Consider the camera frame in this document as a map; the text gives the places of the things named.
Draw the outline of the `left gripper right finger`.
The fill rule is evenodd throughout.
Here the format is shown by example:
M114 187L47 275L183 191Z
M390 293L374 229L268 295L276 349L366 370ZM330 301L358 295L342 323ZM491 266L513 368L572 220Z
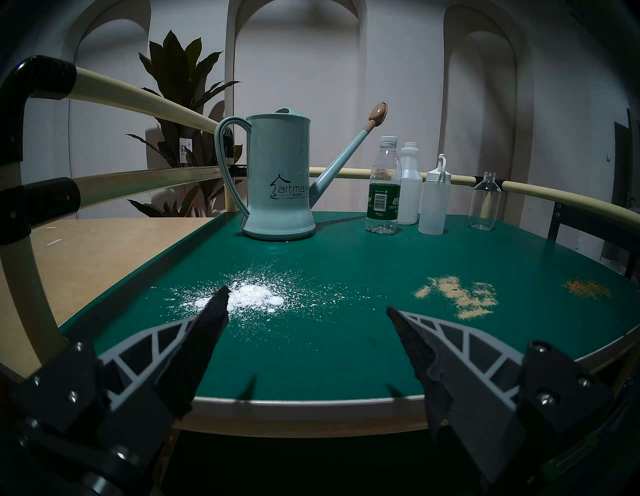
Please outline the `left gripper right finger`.
M386 314L424 391L433 437L446 421L489 487L518 487L588 437L614 401L596 375L554 345L522 354L461 324Z

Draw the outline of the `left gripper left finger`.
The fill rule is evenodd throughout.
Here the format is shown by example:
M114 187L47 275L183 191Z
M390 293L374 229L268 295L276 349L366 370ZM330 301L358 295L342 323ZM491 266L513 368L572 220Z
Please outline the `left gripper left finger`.
M26 414L19 444L84 467L149 465L192 409L230 292L224 285L193 319L145 329L100 356L88 342L70 344L11 392Z

